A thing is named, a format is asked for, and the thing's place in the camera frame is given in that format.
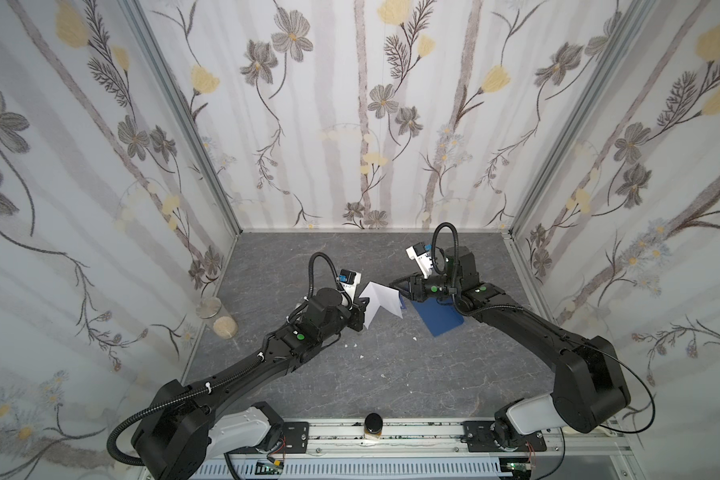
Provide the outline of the white letter with blue border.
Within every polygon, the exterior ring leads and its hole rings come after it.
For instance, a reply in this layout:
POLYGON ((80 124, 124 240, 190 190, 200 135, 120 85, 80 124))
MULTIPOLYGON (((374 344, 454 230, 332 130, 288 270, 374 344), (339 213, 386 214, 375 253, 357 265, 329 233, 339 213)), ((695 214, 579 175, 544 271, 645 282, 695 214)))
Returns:
POLYGON ((394 288, 369 282, 360 293, 360 298, 368 300, 363 323, 365 329, 370 328, 372 321, 380 309, 387 311, 397 318, 403 318, 401 295, 400 292, 394 288))

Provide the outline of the dark blue envelope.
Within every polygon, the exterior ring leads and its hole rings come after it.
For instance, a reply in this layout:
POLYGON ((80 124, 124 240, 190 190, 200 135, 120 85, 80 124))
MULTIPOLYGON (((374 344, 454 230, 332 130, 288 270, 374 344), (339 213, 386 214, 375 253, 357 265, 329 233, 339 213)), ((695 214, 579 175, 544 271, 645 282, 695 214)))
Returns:
POLYGON ((424 302, 413 302, 412 306, 433 337, 441 336, 464 324, 464 317, 450 302, 427 299, 424 302))

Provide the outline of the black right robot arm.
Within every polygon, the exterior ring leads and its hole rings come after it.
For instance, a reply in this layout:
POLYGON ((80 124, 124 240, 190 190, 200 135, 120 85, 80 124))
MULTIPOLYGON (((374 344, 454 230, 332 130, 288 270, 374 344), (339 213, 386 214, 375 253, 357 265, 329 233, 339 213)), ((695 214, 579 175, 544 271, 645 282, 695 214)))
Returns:
POLYGON ((498 329, 538 357, 554 375, 550 393, 515 401, 494 415, 491 435, 502 449, 520 447, 530 435, 570 427, 589 433, 631 402, 613 345, 569 332, 522 307, 503 289, 480 279, 466 247, 443 250, 422 242, 407 248, 418 272, 391 284, 412 302, 448 300, 464 317, 498 329))

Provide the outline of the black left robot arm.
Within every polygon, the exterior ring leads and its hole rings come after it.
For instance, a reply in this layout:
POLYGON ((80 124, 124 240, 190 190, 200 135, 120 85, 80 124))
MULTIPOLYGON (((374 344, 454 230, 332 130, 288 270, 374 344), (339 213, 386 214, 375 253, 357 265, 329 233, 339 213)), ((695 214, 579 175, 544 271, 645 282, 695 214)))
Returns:
POLYGON ((240 448, 272 446, 282 418, 263 402, 242 413, 242 429, 231 431, 226 410, 250 391, 285 376, 325 350, 343 329, 364 328, 367 297, 322 288, 308 297, 293 321, 265 335, 261 347, 202 380, 171 380, 150 405, 130 415, 109 434, 108 454, 117 462, 143 466, 155 479, 188 479, 204 461, 240 448))

